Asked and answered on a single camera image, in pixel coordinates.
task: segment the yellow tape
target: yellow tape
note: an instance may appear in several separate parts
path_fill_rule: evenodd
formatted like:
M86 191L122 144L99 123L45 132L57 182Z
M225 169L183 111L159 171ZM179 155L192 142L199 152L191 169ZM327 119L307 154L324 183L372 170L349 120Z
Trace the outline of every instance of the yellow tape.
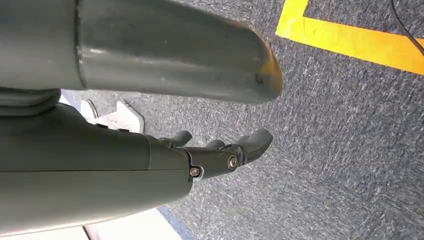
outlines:
M308 0L286 0L276 34L302 44L424 75L424 56L402 35L303 17ZM424 46L424 39L418 39Z

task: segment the black cable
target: black cable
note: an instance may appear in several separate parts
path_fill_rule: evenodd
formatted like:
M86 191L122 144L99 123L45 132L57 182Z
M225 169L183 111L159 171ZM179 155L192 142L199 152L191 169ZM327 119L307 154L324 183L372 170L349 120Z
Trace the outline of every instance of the black cable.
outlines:
M412 36L412 34L405 28L405 25L402 23L401 19L399 18L398 13L396 12L396 9L395 9L395 0L389 0L389 2L390 2L391 13L394 16L394 19L396 19L396 23L397 23L397 26L400 28L400 31L415 45L415 47L424 56L424 47L421 46L421 44L414 38L414 36Z

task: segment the screw head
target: screw head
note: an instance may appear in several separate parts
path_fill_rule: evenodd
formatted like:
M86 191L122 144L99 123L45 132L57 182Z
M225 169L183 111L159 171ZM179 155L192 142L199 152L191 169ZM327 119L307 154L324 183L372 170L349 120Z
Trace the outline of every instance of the screw head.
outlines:
M236 157L236 156L231 155L231 156L228 158L228 167L229 167L230 169L236 168L238 164L239 164L239 160L237 159L237 157Z
M190 168L190 176L198 177L200 175L200 169L198 167Z

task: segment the gray plastic casing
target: gray plastic casing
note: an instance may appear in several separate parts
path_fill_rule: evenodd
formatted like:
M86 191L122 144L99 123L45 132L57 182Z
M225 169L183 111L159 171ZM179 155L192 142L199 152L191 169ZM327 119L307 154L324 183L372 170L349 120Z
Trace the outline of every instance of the gray plastic casing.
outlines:
M192 186L185 151L89 124L71 106L0 117L0 136L0 237L139 213Z
M6 88L261 103L283 86L256 33L170 0L2 1L0 42Z

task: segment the prosthetic hand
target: prosthetic hand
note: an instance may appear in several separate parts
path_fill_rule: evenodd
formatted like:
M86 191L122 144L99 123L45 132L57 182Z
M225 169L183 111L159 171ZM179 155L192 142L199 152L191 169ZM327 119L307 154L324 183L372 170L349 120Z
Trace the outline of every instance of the prosthetic hand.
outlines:
M92 125L59 89L260 103L279 64L251 30L166 0L0 3L0 236L87 225L178 200L193 181L258 159L266 130L234 144Z

